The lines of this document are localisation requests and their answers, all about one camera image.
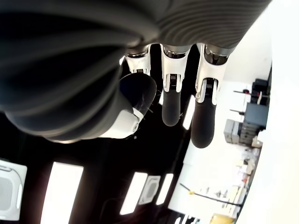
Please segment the white wall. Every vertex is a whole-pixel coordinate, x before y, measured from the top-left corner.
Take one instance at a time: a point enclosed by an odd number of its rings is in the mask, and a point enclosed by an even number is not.
[[[270,14],[266,9],[229,56],[224,80],[252,83],[268,79],[271,61]]]
[[[244,110],[250,97],[233,93],[233,90],[250,90],[250,84],[224,81],[217,98],[215,133],[212,143],[204,149],[196,148],[191,142],[188,146],[182,171],[169,208],[177,212],[200,218],[209,223],[214,212],[222,204],[198,196],[188,195],[188,191],[179,183],[199,192],[201,188],[224,188],[232,186],[235,178],[235,161],[241,158],[246,147],[228,144],[224,138],[224,126],[227,119],[242,121],[242,116],[229,109]]]
[[[299,50],[299,2],[274,0],[270,7],[273,71],[267,139],[237,224],[299,222],[299,70],[285,54],[288,44],[291,52]]]

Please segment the robotic hand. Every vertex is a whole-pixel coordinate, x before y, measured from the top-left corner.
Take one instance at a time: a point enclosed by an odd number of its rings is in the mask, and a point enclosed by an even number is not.
[[[151,105],[161,44],[162,118],[174,126],[190,47],[200,51],[191,138],[207,147],[226,62],[270,0],[2,0],[0,110],[20,130],[72,143],[133,134]],[[120,80],[119,59],[130,71]]]

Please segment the fluorescent light panel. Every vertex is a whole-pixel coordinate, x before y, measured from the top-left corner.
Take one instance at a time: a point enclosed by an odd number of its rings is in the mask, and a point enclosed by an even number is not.
[[[148,175],[146,173],[134,173],[129,190],[121,207],[121,215],[134,212],[147,177]]]
[[[181,221],[181,217],[178,217],[174,224],[179,224],[180,221]]]
[[[41,224],[68,224],[83,167],[54,162],[45,201]]]
[[[162,93],[161,93],[161,96],[160,96],[160,99],[159,99],[159,104],[160,105],[163,105],[163,90],[162,90]]]
[[[120,65],[122,65],[124,59],[125,59],[125,56],[123,56],[123,57],[120,59]]]
[[[173,174],[166,174],[156,205],[160,205],[164,203],[172,178],[173,178]]]
[[[186,111],[186,115],[183,121],[183,127],[186,130],[189,130],[190,128],[190,124],[192,121],[192,117],[194,114],[194,110],[195,110],[195,97],[193,95],[190,96],[190,100],[189,100],[189,104],[187,107],[187,111]]]
[[[185,215],[183,218],[182,224],[186,224],[187,218],[188,218],[188,215]]]

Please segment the black ceiling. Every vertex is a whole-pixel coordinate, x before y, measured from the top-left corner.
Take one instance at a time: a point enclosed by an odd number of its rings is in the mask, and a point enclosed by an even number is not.
[[[70,224],[174,223],[168,202],[183,165],[190,140],[190,131],[182,127],[195,80],[199,52],[193,46],[189,54],[181,94],[181,120],[167,127],[158,104],[162,90],[160,46],[151,47],[151,76],[157,83],[157,95],[138,131],[127,139],[83,140],[73,144],[58,144],[18,131],[1,115],[0,157],[28,167],[21,205],[21,224],[39,224],[43,201],[54,161],[84,166],[80,186],[73,206]],[[128,65],[123,65],[123,75]],[[138,206],[134,213],[119,212],[135,171],[160,175],[174,173],[171,190],[163,205],[153,203]]]

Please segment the cable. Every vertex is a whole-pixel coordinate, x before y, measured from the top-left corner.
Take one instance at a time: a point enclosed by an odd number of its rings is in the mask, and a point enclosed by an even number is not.
[[[200,197],[205,197],[205,198],[208,198],[208,199],[211,199],[213,201],[217,201],[217,202],[222,202],[222,203],[226,203],[226,204],[231,204],[231,205],[235,205],[235,206],[239,206],[239,207],[242,207],[243,204],[235,204],[235,203],[231,203],[231,202],[225,202],[225,201],[222,201],[222,200],[219,200],[219,199],[216,199],[216,198],[212,198],[212,197],[208,197],[208,196],[205,196],[205,195],[200,195],[200,194],[197,194],[195,193],[194,191],[190,190],[189,188],[187,188],[185,185],[183,185],[182,183],[180,183],[180,185],[182,187],[184,187],[185,189],[187,189],[189,191],[189,194],[190,195],[198,195]]]

